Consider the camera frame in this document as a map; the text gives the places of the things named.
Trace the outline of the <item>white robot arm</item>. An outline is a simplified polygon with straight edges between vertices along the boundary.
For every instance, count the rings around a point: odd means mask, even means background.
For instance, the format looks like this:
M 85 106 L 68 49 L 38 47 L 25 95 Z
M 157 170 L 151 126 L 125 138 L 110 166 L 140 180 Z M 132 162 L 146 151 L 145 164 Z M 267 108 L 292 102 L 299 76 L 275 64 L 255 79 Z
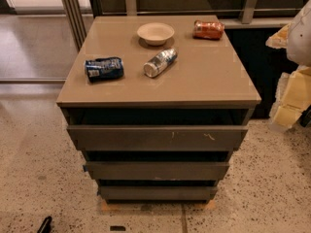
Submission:
M 287 131 L 311 106 L 311 0 L 265 44 L 285 49 L 287 58 L 298 65 L 291 74 L 281 75 L 269 113 L 271 128 Z

